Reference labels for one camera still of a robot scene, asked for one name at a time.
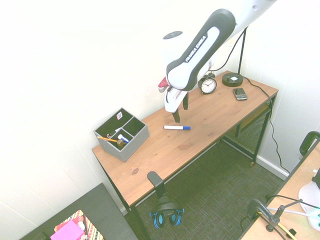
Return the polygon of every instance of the headphones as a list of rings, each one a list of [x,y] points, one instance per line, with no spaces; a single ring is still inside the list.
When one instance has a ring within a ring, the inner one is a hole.
[[[163,228],[166,218],[172,226],[178,226],[181,223],[181,215],[185,209],[180,204],[170,201],[168,193],[159,198],[159,204],[152,208],[149,213],[153,219],[154,226],[158,229]]]

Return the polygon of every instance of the black lamp base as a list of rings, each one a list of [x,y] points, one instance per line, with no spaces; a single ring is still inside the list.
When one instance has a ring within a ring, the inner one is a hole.
[[[235,72],[229,72],[222,76],[222,83],[228,87],[238,87],[244,81],[244,77]]]

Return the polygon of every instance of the desk top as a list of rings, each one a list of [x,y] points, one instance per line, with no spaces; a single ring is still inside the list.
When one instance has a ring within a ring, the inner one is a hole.
[[[292,177],[287,181],[284,187],[280,190],[278,195],[287,196],[294,199],[298,198],[299,190],[311,181],[314,176],[313,170],[318,170],[320,168],[320,144],[318,144],[314,150],[307,156],[301,166],[296,170]],[[278,208],[280,205],[287,205],[292,203],[292,200],[285,199],[282,197],[275,197],[268,207]],[[304,213],[301,205],[295,204],[290,206],[288,210],[297,211]],[[298,240],[319,240],[320,231],[312,228],[308,222],[306,216],[286,213],[284,212],[280,217],[280,223],[286,229],[294,229],[297,233],[295,237]],[[260,217],[254,222],[254,224],[249,228],[241,240],[252,240],[252,239],[272,239],[272,240],[282,240],[280,235],[276,232],[268,232],[266,230],[267,223],[263,221]],[[282,235],[286,235],[284,231],[279,230]]]
[[[215,78],[217,87],[213,93],[201,94],[199,88],[189,92],[188,110],[179,107],[180,123],[175,123],[165,108],[143,119],[150,136],[127,162],[104,152],[100,145],[93,148],[93,153],[129,206],[154,189],[147,178],[150,171],[155,171],[163,180],[168,179],[268,100],[246,79],[240,88],[244,89],[248,99],[236,100],[232,91],[234,87],[222,84],[222,76],[228,72]],[[273,87],[251,82],[271,97],[278,92]],[[164,125],[191,126],[191,130],[164,130]]]

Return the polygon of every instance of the smartphone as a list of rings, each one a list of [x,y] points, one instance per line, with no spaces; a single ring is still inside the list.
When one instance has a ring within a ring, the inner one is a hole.
[[[245,93],[245,90],[243,88],[234,88],[233,93],[235,95],[235,98],[237,100],[246,100],[248,99],[247,94]]]

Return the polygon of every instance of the gray table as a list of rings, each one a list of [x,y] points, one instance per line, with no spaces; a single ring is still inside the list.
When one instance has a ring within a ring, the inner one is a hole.
[[[136,235],[102,183],[27,234],[21,240],[34,240],[41,232],[46,234],[49,237],[48,239],[50,239],[50,236],[55,233],[55,226],[62,223],[78,210],[82,210],[103,235],[104,239],[137,240]]]

